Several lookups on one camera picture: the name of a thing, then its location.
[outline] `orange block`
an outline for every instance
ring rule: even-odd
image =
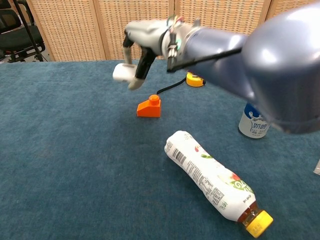
[[[158,95],[151,95],[147,101],[138,105],[138,117],[159,118],[161,115],[161,99]]]

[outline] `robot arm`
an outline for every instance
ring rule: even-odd
[[[181,18],[168,24],[130,22],[123,43],[126,62],[131,64],[127,53],[133,42],[142,47],[142,56],[125,80],[130,89],[140,87],[155,57],[164,56],[167,72],[184,67],[254,104],[274,127],[294,134],[315,132],[320,130],[318,23],[320,2],[280,14],[250,35]]]

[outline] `white object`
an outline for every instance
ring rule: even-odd
[[[250,103],[247,103],[238,127],[243,135],[261,139],[267,134],[270,125]]]
[[[320,160],[318,161],[318,164],[315,166],[315,169],[313,171],[315,174],[320,175]]]
[[[130,90],[136,90],[144,84],[144,79],[136,78],[137,65],[128,63],[119,63],[113,70],[112,77],[119,82],[129,83]]]
[[[237,221],[256,201],[252,189],[210,156],[188,132],[177,131],[169,137],[164,151],[225,218]]]
[[[112,77],[116,81],[130,83],[136,75],[137,65],[128,63],[119,63],[113,70]]]

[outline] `brown liquid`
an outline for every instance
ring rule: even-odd
[[[253,210],[256,210],[258,208],[257,202],[254,201],[243,213],[242,215],[238,218],[239,223],[243,223],[247,217],[251,214]]]

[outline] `bottle label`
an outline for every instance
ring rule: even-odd
[[[237,221],[256,200],[253,190],[208,154],[188,132],[177,131],[169,137],[164,151],[225,218]]]
[[[267,134],[269,127],[261,114],[247,103],[239,123],[239,130],[249,138],[260,139]]]

